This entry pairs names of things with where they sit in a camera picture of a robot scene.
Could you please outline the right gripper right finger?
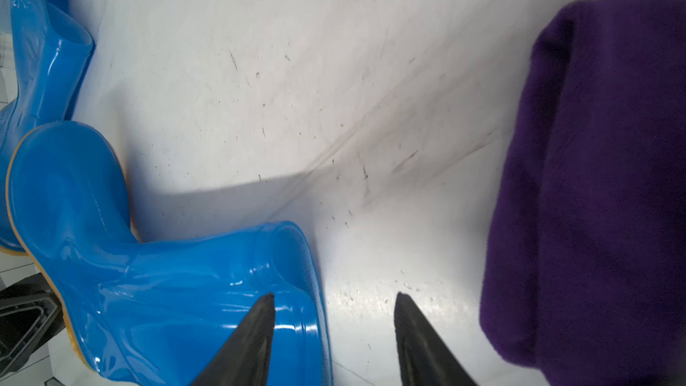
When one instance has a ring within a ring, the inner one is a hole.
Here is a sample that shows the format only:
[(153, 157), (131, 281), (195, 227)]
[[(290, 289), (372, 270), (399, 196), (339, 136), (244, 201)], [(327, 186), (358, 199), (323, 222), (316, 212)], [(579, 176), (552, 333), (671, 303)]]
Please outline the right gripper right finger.
[(405, 293), (397, 295), (394, 325), (403, 385), (477, 385)]

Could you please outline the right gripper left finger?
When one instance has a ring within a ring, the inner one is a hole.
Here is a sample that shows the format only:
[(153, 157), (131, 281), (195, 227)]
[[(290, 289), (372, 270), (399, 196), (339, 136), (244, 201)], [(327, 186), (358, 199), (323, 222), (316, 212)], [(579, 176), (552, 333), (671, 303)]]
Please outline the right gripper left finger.
[(273, 293), (260, 297), (192, 386), (265, 386), (275, 327)]

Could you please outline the blue rubber boot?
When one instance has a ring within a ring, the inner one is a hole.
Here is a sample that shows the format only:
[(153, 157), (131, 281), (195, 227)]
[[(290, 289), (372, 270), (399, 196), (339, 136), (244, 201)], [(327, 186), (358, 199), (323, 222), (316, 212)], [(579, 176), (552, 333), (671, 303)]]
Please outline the blue rubber boot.
[(18, 96), (1, 110), (1, 185), (24, 136), (68, 121), (95, 41), (70, 14), (69, 0), (10, 0)]
[(35, 128), (5, 179), (10, 226), (59, 298), (74, 348), (113, 382), (189, 385), (259, 300), (271, 300), (270, 385), (329, 385), (323, 293), (298, 225), (137, 241), (123, 171), (94, 128)]

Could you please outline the purple cloth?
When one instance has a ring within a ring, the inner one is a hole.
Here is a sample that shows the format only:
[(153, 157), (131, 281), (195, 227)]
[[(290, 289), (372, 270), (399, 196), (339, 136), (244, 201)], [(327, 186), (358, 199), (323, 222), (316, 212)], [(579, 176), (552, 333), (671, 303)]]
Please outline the purple cloth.
[(552, 385), (685, 382), (685, 0), (581, 0), (532, 47), (480, 324)]

